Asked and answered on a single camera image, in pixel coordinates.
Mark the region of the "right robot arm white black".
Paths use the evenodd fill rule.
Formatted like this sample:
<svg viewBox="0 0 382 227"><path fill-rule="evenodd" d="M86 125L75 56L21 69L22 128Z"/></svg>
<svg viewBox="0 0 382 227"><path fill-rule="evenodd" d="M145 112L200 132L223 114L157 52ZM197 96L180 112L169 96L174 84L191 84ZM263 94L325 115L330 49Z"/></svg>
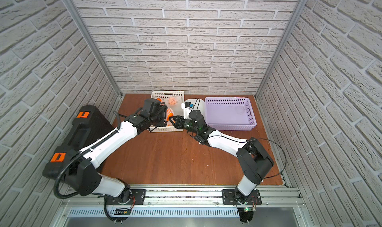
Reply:
<svg viewBox="0 0 382 227"><path fill-rule="evenodd" d="M238 159L243 177L235 187L237 198L250 196L274 166L274 161L256 138L239 139L210 127L199 110L188 118L172 116L169 121L177 129L184 129L198 143L223 150Z"/></svg>

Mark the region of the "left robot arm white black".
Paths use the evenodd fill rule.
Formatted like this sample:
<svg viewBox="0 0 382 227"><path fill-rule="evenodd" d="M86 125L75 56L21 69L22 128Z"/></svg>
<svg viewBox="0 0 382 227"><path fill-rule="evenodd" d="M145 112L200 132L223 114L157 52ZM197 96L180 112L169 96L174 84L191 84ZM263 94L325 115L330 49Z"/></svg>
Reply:
<svg viewBox="0 0 382 227"><path fill-rule="evenodd" d="M76 195L104 195L129 201L130 187L122 181L100 174L99 166L118 148L150 126L165 127L166 104L158 99L146 99L135 113L119 120L117 127L96 142L76 151L73 146L59 146L43 170L43 176L53 179L53 193L58 199Z"/></svg>

